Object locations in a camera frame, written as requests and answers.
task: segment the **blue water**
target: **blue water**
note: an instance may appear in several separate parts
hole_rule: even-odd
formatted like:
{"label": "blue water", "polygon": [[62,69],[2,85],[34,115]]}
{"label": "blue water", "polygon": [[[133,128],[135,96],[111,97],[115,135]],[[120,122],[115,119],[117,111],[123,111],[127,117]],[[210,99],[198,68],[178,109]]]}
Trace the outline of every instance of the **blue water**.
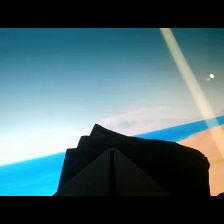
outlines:
{"label": "blue water", "polygon": [[[224,124],[224,116],[217,117],[218,125]],[[212,127],[217,126],[208,120]],[[136,137],[177,142],[197,132],[208,129],[206,121],[153,131]],[[58,186],[65,153],[46,156],[25,162],[0,166],[0,196],[50,196]]]}

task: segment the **white spot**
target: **white spot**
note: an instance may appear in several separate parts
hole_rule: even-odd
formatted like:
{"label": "white spot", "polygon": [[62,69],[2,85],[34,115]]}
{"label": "white spot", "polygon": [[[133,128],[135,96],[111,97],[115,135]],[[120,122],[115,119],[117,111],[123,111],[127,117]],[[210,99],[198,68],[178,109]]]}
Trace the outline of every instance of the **white spot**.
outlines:
{"label": "white spot", "polygon": [[210,74],[209,77],[210,77],[211,79],[214,79],[215,76],[214,76],[213,74]]}

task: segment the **screen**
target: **screen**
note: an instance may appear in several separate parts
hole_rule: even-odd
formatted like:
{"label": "screen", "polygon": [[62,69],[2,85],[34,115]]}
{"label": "screen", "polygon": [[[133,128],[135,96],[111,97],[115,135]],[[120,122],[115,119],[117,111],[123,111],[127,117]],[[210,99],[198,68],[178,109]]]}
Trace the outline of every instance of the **screen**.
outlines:
{"label": "screen", "polygon": [[94,124],[173,141],[224,192],[224,29],[0,29],[0,195],[53,195]]}

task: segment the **beach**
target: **beach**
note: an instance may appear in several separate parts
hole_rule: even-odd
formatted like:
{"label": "beach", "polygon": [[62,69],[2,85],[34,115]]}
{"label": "beach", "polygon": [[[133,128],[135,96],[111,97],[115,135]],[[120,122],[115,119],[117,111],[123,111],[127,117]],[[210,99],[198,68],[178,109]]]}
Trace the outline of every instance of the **beach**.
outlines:
{"label": "beach", "polygon": [[199,150],[209,160],[209,184],[212,196],[224,192],[224,159],[222,158],[209,130],[194,134],[193,136],[179,141],[181,145]]}

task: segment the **sky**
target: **sky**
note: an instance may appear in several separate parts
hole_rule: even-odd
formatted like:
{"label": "sky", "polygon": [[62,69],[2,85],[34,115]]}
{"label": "sky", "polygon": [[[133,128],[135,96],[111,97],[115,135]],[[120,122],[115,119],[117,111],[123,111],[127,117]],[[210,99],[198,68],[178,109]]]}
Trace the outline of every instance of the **sky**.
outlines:
{"label": "sky", "polygon": [[[172,31],[222,113],[224,29]],[[201,118],[158,28],[1,28],[0,105],[0,165],[76,147],[95,123],[135,135]]]}

